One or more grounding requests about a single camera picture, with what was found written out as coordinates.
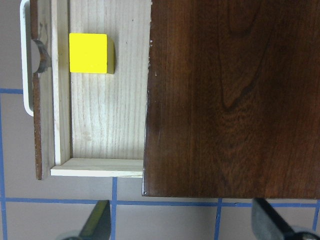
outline wooden cube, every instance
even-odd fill
[[[113,74],[114,52],[114,42],[107,34],[69,34],[71,73]]]

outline floor tile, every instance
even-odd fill
[[[312,229],[315,208],[313,207],[275,207],[275,210],[290,226]]]
[[[117,206],[117,240],[212,240],[216,208]]]
[[[220,240],[256,240],[251,229],[251,207],[222,207]]]
[[[8,202],[9,240],[55,240],[61,234],[80,231],[94,204]]]
[[[271,204],[316,204],[315,199],[267,199]]]
[[[20,94],[1,94],[5,193],[10,198],[110,200],[110,177],[49,176],[36,180],[33,118]]]
[[[20,2],[0,1],[0,88],[22,89]]]

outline open drawer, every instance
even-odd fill
[[[142,177],[151,1],[30,0],[21,3],[21,19],[28,19],[29,7],[31,38],[46,63],[33,83],[26,84],[32,78],[28,64],[23,70],[38,179],[49,173]],[[69,33],[108,34],[115,73],[70,73]]]

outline wood grain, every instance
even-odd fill
[[[71,0],[70,32],[108,34],[114,74],[71,74],[74,158],[143,159],[150,0]]]
[[[45,179],[54,166],[52,106],[51,19],[49,0],[30,1],[31,38],[38,46],[40,64],[33,73],[35,174]]]
[[[320,198],[320,2],[153,0],[143,195]]]
[[[54,162],[61,165],[71,157],[68,1],[51,0],[51,19]]]
[[[143,160],[71,158],[51,169],[52,176],[142,178]]]

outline drawer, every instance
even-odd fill
[[[151,1],[31,0],[30,11],[31,37],[47,52],[39,47],[47,65],[33,74],[33,109],[25,104],[34,114],[37,177],[141,178]],[[108,34],[115,73],[70,73],[69,33]]]

